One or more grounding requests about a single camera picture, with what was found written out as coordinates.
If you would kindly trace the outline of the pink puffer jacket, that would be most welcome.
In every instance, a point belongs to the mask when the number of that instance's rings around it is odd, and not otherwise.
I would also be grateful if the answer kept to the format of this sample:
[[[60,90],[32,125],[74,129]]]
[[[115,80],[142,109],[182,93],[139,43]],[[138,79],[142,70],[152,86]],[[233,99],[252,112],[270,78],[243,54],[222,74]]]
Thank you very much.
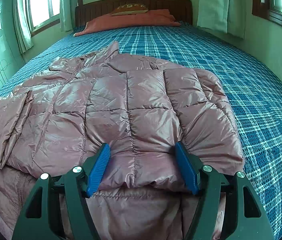
[[[60,176],[103,143],[110,160],[87,205],[102,239],[182,239],[197,198],[174,156],[223,174],[244,157],[235,116],[212,72],[119,53],[119,45],[59,58],[0,98],[0,233],[11,239],[42,173]]]

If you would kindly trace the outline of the blue plaid bed sheet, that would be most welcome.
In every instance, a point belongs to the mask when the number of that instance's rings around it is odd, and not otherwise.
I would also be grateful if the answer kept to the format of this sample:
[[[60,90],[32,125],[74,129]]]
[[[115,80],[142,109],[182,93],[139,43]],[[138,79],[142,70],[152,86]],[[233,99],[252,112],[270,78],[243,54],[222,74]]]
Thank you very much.
[[[188,24],[68,35],[20,68],[0,88],[0,97],[46,70],[56,57],[82,55],[113,41],[122,53],[202,68],[219,78],[238,124],[245,171],[264,205],[275,239],[282,239],[282,82],[263,63],[231,44]]]

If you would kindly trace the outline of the orange red pillow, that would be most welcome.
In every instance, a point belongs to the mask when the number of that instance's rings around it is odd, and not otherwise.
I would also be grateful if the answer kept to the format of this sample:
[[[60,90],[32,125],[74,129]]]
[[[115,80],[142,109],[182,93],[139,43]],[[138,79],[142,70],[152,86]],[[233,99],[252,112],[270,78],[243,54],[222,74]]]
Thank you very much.
[[[111,14],[105,14],[89,21],[85,25],[85,29],[74,33],[73,37],[105,30],[138,26],[180,27],[181,24],[176,21],[168,9],[149,10],[146,13],[133,15],[112,16]]]

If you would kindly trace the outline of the dark wooden headboard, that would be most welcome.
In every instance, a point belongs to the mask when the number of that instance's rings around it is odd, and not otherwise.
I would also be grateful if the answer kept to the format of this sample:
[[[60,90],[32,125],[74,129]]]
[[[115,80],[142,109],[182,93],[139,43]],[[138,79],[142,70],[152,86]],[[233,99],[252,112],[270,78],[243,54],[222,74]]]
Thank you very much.
[[[162,9],[168,10],[176,21],[193,24],[191,0],[99,0],[76,7],[75,26],[84,26],[87,22],[105,14],[137,14],[147,10]]]

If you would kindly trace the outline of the light green right curtain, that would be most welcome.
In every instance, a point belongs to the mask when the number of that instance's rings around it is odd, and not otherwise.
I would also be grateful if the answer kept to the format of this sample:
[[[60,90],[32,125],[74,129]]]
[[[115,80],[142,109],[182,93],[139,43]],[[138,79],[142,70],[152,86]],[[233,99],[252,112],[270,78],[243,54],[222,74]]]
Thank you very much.
[[[243,39],[246,0],[199,0],[197,26]]]

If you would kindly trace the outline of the small brown embroidered cushion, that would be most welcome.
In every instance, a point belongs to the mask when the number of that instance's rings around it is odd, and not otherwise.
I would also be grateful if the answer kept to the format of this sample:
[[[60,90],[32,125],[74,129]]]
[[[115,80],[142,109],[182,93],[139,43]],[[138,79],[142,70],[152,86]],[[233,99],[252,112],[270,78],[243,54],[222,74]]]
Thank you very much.
[[[146,13],[148,10],[148,7],[142,3],[130,3],[117,7],[110,14],[112,16],[135,15]]]

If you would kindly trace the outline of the left window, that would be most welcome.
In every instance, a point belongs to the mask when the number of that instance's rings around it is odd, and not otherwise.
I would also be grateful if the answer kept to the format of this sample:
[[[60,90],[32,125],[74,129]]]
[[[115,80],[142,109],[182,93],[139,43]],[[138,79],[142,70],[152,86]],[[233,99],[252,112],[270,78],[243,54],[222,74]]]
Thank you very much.
[[[60,0],[25,0],[25,15],[34,36],[60,22]]]

